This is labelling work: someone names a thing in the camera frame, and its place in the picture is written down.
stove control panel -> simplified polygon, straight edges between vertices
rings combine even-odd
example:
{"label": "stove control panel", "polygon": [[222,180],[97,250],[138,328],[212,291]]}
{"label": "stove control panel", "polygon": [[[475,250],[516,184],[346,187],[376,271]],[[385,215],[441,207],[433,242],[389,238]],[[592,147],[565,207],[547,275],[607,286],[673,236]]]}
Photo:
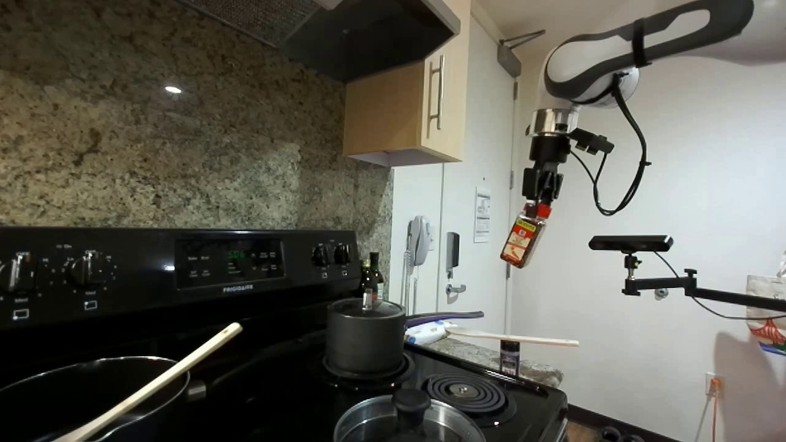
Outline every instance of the stove control panel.
{"label": "stove control panel", "polygon": [[352,232],[0,230],[0,329],[359,289]]}

stainless steel pot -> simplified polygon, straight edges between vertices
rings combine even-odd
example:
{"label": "stainless steel pot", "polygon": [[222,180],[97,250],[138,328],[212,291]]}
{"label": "stainless steel pot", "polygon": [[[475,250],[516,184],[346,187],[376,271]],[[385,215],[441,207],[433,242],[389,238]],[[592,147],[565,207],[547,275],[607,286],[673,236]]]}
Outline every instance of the stainless steel pot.
{"label": "stainless steel pot", "polygon": [[412,324],[436,319],[475,319],[483,312],[412,314],[395,302],[364,304],[359,298],[327,307],[323,367],[344,378],[381,378],[403,370],[403,334]]}
{"label": "stainless steel pot", "polygon": [[[177,361],[160,357],[113,357],[35,373],[0,389],[3,441],[53,441],[105,414]],[[190,373],[147,398],[95,441],[180,441]]]}
{"label": "stainless steel pot", "polygon": [[483,433],[456,408],[428,398],[423,390],[376,395],[349,408],[333,442],[483,442]]}

wall outlet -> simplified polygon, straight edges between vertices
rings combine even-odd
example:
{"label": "wall outlet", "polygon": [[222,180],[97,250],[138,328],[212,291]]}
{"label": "wall outlet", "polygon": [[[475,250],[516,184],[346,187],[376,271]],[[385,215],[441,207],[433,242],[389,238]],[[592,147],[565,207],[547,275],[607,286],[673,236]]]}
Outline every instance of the wall outlet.
{"label": "wall outlet", "polygon": [[712,372],[708,372],[708,373],[705,373],[705,393],[708,393],[710,398],[723,398],[723,390],[725,390],[725,378],[718,376],[718,373],[712,373]]}

robotic arm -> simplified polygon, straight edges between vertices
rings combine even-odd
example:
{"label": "robotic arm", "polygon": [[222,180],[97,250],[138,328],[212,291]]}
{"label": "robotic arm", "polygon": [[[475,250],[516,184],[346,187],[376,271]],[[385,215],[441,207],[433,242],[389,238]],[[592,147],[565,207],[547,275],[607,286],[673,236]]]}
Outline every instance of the robotic arm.
{"label": "robotic arm", "polygon": [[575,147],[608,153],[607,139],[578,129],[578,109],[616,99],[639,81],[639,70],[665,58],[703,54],[739,65],[786,60],[786,4],[693,0],[602,36],[578,36],[551,53],[543,99],[529,129],[531,168],[524,173],[529,207],[551,207],[562,165]]}

kitchen counter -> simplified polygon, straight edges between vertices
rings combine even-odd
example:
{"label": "kitchen counter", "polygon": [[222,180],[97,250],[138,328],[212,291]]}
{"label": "kitchen counter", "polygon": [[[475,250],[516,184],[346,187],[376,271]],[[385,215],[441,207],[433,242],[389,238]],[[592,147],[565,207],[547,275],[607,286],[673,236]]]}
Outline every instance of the kitchen counter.
{"label": "kitchen counter", "polygon": [[[433,344],[425,344],[425,350],[436,351],[436,355],[448,355],[483,370],[499,370],[499,351],[492,351],[486,346],[475,346],[468,341],[456,341],[456,340],[436,340]],[[551,386],[557,389],[562,384],[562,372],[537,363],[537,361],[518,361],[518,378],[540,384],[540,386]]]}

